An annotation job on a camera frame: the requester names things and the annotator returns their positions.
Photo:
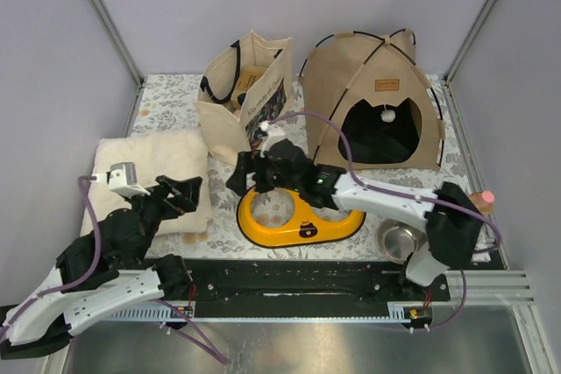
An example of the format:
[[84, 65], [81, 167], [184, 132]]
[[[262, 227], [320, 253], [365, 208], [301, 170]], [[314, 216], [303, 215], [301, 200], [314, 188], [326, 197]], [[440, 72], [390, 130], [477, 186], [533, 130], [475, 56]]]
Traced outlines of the white fluffy cushion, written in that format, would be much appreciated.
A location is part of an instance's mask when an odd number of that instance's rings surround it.
[[154, 186], [161, 175], [177, 181], [200, 176], [202, 185], [196, 211], [162, 222], [157, 234], [202, 233], [207, 230], [211, 217], [208, 155], [202, 132], [197, 128], [109, 138], [101, 140], [97, 147], [94, 172], [104, 173], [114, 164], [132, 162], [142, 187]]

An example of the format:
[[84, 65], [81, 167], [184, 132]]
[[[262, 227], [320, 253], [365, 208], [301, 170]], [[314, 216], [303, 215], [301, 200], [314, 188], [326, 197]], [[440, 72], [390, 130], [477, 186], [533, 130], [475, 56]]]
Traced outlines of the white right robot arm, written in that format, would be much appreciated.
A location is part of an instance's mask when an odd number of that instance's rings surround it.
[[446, 271], [466, 268], [479, 251], [485, 218], [454, 183], [430, 190], [361, 179], [343, 168], [314, 164], [287, 139], [265, 151], [239, 153], [226, 186], [242, 196], [248, 178], [259, 193], [283, 188], [315, 208], [373, 213], [424, 233], [425, 244], [407, 256], [399, 278], [409, 300], [421, 299]]

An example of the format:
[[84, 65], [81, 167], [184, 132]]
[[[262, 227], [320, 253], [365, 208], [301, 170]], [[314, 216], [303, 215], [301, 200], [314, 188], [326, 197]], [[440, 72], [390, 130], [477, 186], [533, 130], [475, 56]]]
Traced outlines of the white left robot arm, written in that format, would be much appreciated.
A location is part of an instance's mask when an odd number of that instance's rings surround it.
[[22, 303], [1, 309], [1, 358], [49, 356], [105, 317], [148, 300], [179, 300], [194, 281], [183, 258], [169, 254], [148, 263], [146, 253], [165, 220], [193, 213], [202, 177], [161, 175], [142, 187], [122, 170], [82, 176], [100, 182], [129, 203], [94, 220], [56, 259], [45, 280]]

